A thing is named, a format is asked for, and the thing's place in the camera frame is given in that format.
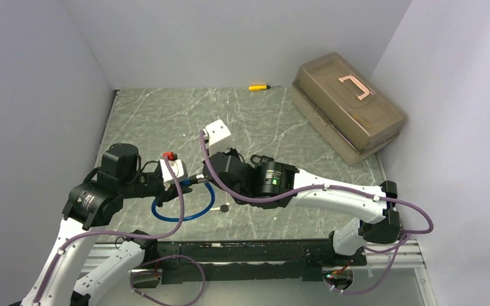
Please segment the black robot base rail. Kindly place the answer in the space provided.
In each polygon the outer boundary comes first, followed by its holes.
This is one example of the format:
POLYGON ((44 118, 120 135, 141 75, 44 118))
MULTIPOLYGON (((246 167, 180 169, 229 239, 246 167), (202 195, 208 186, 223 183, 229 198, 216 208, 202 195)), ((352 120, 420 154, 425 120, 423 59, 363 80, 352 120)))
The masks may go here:
POLYGON ((162 241, 136 238, 143 262, 163 284, 201 281, 301 279, 321 281, 337 267, 367 264, 364 249, 336 254, 332 238, 291 240, 162 241))

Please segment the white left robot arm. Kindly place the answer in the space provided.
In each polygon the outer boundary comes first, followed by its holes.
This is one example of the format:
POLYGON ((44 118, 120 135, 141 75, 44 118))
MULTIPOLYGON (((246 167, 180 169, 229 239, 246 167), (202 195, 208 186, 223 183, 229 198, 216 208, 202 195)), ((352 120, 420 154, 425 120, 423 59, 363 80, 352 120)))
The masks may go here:
POLYGON ((153 266, 157 242, 173 235, 184 220, 168 233, 149 235, 107 230, 124 201, 136 198, 178 198, 184 205, 182 181, 188 178, 185 164, 167 152, 157 168, 145 172, 138 148, 128 143, 111 145, 99 167, 74 187, 63 208, 55 244, 43 270, 19 305, 96 305, 128 271, 153 266), (125 241, 102 264, 87 275, 80 273, 98 237, 124 237, 125 241))

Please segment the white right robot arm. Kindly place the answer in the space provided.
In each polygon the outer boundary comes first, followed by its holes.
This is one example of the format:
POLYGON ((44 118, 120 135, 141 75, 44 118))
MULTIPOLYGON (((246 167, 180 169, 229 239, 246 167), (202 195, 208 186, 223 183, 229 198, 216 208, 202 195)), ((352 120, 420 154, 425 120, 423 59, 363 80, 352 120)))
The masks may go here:
POLYGON ((229 153, 204 157, 204 175, 240 205, 309 207, 351 216, 326 247, 327 259, 335 265, 344 263, 368 242, 391 244, 401 234, 394 202, 380 186, 337 182, 271 159, 250 165, 229 153))

